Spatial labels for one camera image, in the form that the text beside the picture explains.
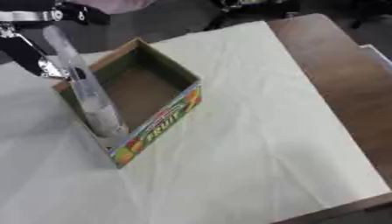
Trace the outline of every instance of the white paper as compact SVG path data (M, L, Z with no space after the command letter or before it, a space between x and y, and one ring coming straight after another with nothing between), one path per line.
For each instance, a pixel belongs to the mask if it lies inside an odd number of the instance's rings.
M0 223L260 224L389 192L264 22L154 46L203 102L120 171L50 81L0 67Z

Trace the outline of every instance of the open box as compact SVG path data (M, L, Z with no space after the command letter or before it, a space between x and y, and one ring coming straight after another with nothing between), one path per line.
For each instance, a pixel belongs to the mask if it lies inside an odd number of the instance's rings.
M98 81L129 127L129 136L103 145L122 168L201 100L200 80L140 39L130 41L91 66ZM86 117L66 81L54 87L89 129Z

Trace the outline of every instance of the gray floor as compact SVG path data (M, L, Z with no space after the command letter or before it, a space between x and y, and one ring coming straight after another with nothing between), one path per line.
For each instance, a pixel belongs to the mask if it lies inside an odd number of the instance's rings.
M302 0L302 14L324 13L359 44L373 44L392 59L392 18L373 21L353 30L349 28L353 18L347 1ZM156 42L188 32L200 32L217 12L208 0L158 0L146 9L114 15L110 26L80 26L72 22L60 22L58 25L66 31L79 51L94 53L115 49L134 37ZM229 21L226 25L262 19L262 15L252 16ZM27 31L26 34L44 49L50 49L40 31ZM8 60L0 53L0 63Z

